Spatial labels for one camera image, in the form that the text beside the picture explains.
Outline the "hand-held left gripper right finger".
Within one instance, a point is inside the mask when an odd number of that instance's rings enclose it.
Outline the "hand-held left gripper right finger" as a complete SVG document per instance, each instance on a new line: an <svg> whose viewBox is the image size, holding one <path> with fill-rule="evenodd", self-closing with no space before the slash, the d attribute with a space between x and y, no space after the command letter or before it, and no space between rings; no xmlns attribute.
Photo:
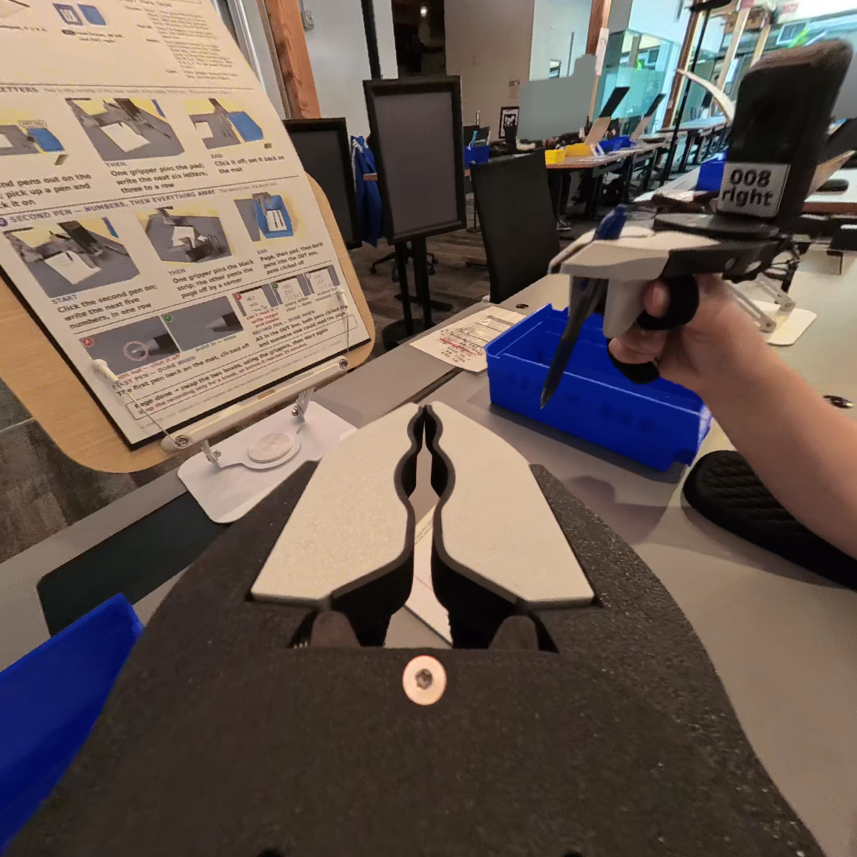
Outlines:
<svg viewBox="0 0 857 857"><path fill-rule="evenodd" d="M527 460L448 404L426 407L438 497L434 596L455 648L487 648L511 616L590 607L595 593Z"/></svg>

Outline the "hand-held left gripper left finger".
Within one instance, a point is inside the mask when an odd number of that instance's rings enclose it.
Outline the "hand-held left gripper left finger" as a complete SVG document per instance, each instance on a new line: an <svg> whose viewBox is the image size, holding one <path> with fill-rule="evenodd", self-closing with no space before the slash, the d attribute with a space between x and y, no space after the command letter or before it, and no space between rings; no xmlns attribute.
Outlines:
<svg viewBox="0 0 857 857"><path fill-rule="evenodd" d="M407 403L325 454L250 589L257 602L345 615L382 646L412 591L423 408Z"/></svg>

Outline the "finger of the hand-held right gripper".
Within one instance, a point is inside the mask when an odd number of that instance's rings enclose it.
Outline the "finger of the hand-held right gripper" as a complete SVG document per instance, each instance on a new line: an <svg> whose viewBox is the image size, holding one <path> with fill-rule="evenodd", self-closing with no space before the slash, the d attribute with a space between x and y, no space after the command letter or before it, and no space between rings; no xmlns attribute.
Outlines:
<svg viewBox="0 0 857 857"><path fill-rule="evenodd" d="M550 272L560 272L560 262L564 257L569 255L573 250L578 248L580 245L587 243L589 241L593 241L594 230L590 230L585 232L581 237L575 239L566 247L564 247L549 263L548 270ZM669 247L667 243L667 234L666 233L655 233L654 230L650 230L648 228L644 228L638 225L625 225L623 230L621 231L620 237L618 239L629 239L629 238L654 238L658 241L658 244L662 247Z"/></svg>
<svg viewBox="0 0 857 857"><path fill-rule="evenodd" d="M595 240L580 245L560 262L568 276L658 276L670 248L654 238Z"/></svg>

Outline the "blue retractable pen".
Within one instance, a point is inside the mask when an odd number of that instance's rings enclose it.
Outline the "blue retractable pen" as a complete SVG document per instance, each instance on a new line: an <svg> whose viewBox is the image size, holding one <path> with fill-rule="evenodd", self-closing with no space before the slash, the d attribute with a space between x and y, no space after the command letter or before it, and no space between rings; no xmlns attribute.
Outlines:
<svg viewBox="0 0 857 857"><path fill-rule="evenodd" d="M595 228L592 240L612 241L618 239L626 221L627 205L619 204L604 216ZM594 279L580 276L570 278L568 320L541 390L541 408L548 404L561 384L563 373L573 354L584 322L605 299L607 287L608 280L604 278Z"/></svg>

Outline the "white lined notepad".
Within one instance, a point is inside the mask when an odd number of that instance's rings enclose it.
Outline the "white lined notepad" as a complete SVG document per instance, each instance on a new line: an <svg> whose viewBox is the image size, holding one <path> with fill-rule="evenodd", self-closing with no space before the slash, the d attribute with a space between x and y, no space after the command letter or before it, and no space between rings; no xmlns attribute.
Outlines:
<svg viewBox="0 0 857 857"><path fill-rule="evenodd" d="M447 609L440 603L432 582L432 549L434 538L433 505L416 522L413 544L412 589L404 608L431 630L446 648L453 643Z"/></svg>

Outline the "person's right forearm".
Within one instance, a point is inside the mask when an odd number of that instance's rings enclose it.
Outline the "person's right forearm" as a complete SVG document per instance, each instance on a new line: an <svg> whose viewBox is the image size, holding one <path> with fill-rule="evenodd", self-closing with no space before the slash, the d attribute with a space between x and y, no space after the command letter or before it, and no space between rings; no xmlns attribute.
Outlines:
<svg viewBox="0 0 857 857"><path fill-rule="evenodd" d="M856 555L855 422L753 329L697 356L694 388L772 496L801 524Z"/></svg>

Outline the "person's right hand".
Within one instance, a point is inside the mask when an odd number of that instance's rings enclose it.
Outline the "person's right hand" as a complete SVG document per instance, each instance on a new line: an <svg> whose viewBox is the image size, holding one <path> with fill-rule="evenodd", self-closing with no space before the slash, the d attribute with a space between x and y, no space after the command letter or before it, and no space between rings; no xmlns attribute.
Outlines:
<svg viewBox="0 0 857 857"><path fill-rule="evenodd" d="M634 325L607 347L618 362L654 363L661 378L703 398L726 381L751 373L771 354L727 282L711 274L698 275L696 281L699 305L687 324L669 331Z"/></svg>

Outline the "blue plastic bin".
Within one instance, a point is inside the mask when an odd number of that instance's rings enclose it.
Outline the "blue plastic bin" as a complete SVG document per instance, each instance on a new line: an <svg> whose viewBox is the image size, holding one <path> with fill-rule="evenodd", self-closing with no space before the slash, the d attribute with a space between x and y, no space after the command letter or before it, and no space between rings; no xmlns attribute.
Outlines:
<svg viewBox="0 0 857 857"><path fill-rule="evenodd" d="M655 470L691 466L711 412L695 393L667 380L627 380L610 359L600 314L584 322L561 384L541 407L567 316L547 304L486 346L492 404Z"/></svg>
<svg viewBox="0 0 857 857"><path fill-rule="evenodd" d="M69 768L143 630L114 595L2 671L2 842Z"/></svg>

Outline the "printed paper sheet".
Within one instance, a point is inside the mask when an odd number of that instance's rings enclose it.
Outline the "printed paper sheet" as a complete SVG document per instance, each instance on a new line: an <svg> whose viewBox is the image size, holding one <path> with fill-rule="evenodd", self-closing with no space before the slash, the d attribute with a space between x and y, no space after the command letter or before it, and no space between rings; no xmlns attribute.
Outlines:
<svg viewBox="0 0 857 857"><path fill-rule="evenodd" d="M524 318L519 312L481 304L470 316L433 327L408 345L456 369L479 374L487 371L487 346Z"/></svg>

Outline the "white book stand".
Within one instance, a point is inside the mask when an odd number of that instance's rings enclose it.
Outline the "white book stand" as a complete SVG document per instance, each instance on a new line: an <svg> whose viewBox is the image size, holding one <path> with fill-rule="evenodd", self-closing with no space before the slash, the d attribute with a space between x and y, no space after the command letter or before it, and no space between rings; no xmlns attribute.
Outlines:
<svg viewBox="0 0 857 857"><path fill-rule="evenodd" d="M784 273L761 274L753 280L731 284L738 305L755 324L768 345L794 345L817 315L799 308L786 289Z"/></svg>

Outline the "dark rectangular desk panel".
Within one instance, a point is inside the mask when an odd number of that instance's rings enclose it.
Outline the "dark rectangular desk panel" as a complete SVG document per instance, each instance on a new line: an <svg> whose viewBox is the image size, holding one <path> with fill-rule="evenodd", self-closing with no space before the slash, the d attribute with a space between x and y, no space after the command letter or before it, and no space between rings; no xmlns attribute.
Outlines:
<svg viewBox="0 0 857 857"><path fill-rule="evenodd" d="M115 595L139 602L229 528L184 494L45 574L36 590L49 635Z"/></svg>

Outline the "blue hanging jacket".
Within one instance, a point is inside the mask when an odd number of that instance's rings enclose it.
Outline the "blue hanging jacket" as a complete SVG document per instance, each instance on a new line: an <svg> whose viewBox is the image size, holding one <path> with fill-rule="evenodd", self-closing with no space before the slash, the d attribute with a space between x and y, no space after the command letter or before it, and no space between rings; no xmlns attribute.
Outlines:
<svg viewBox="0 0 857 857"><path fill-rule="evenodd" d="M377 178L374 153L362 136L349 138L350 159L355 179L361 240L376 248L383 230L383 204Z"/></svg>

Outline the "black pole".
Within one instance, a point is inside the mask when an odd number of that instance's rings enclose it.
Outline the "black pole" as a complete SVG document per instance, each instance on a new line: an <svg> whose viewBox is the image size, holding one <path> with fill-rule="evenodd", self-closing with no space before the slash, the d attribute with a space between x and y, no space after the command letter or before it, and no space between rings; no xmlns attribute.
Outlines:
<svg viewBox="0 0 857 857"><path fill-rule="evenodd" d="M376 18L374 13L374 2L372 0L361 0L362 24L367 46L367 54L370 66L370 79L382 79L380 66L380 53L376 29Z"/></svg>

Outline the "printed instruction poster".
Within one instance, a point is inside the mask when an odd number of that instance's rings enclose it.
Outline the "printed instruction poster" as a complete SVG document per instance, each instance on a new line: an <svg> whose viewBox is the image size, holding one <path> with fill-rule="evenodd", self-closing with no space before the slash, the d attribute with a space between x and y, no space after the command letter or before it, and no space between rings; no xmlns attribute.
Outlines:
<svg viewBox="0 0 857 857"><path fill-rule="evenodd" d="M2 2L1 35L2 274L121 446L371 347L212 2Z"/></svg>

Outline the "wooden post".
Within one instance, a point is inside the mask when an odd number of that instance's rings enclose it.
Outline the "wooden post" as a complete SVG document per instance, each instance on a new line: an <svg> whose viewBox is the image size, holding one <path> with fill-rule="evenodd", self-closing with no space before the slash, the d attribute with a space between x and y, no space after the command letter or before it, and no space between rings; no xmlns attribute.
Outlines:
<svg viewBox="0 0 857 857"><path fill-rule="evenodd" d="M319 119L322 111L308 55L301 4L265 1L265 8L286 115L290 119Z"/></svg>

